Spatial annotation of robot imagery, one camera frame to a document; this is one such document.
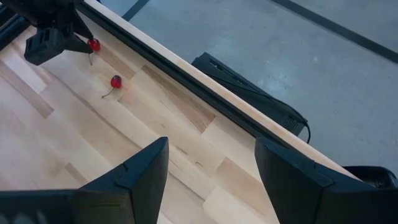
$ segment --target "gray floor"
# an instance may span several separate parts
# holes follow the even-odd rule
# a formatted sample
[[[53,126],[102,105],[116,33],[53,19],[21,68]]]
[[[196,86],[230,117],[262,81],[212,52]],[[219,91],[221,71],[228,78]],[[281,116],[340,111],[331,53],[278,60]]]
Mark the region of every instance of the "gray floor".
[[[295,1],[398,50],[395,0]],[[266,0],[150,0],[131,23],[188,62],[209,52],[292,105],[311,145],[337,163],[398,174],[396,64]]]

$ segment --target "wooden surface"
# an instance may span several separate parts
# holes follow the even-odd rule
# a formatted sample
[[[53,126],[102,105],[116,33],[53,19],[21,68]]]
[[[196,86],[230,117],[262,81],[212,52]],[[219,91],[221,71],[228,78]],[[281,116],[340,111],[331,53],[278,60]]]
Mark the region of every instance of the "wooden surface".
[[[159,223],[278,223],[257,171],[254,138],[83,18],[102,45],[92,66],[87,55],[66,51],[40,67],[27,63],[25,40],[33,28],[0,52],[0,190],[79,188],[168,136]],[[113,75],[122,77],[123,88],[102,99]],[[341,170],[215,82],[198,79]]]

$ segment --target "black plastic part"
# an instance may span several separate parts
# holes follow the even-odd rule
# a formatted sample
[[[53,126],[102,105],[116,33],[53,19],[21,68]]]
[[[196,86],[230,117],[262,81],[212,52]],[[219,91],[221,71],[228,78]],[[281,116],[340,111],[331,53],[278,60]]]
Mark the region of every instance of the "black plastic part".
[[[66,39],[64,48],[65,50],[71,50],[86,54],[91,54],[94,52],[86,42],[82,41],[75,34],[72,34],[68,39]]]
[[[37,33],[26,40],[25,59],[41,65],[62,53],[65,47],[63,34],[54,28],[37,29]]]
[[[169,144],[159,138],[135,156],[82,187],[85,190],[127,192],[137,224],[156,224],[166,185]]]
[[[379,189],[398,188],[397,177],[384,167],[345,166],[343,168],[363,182]]]
[[[398,223],[398,189],[375,188],[265,138],[255,155],[280,224]]]
[[[0,220],[6,223],[134,224],[126,193],[35,190],[0,192],[0,198]]]
[[[0,26],[0,50],[10,44],[19,34],[30,26],[22,16],[14,14],[8,21]]]
[[[25,17],[33,26],[38,28],[52,27],[59,20],[61,14],[69,13],[74,4],[82,0],[1,0],[1,2],[19,15]]]
[[[73,15],[72,15],[72,27],[73,31],[82,37],[86,37],[87,39],[92,40],[94,38],[93,34],[87,27],[87,25],[84,23],[84,21],[81,19],[79,14],[77,13],[76,9],[73,10]]]
[[[291,108],[272,100],[273,97],[270,94],[252,84],[209,53],[205,52],[197,57],[192,65],[296,136],[304,128],[303,123],[307,122],[306,119],[302,121],[302,118],[297,116]]]
[[[0,223],[156,224],[168,162],[159,138],[79,190],[0,192]]]
[[[9,21],[16,13],[6,7],[5,5],[0,6],[0,27],[2,27],[7,21]]]

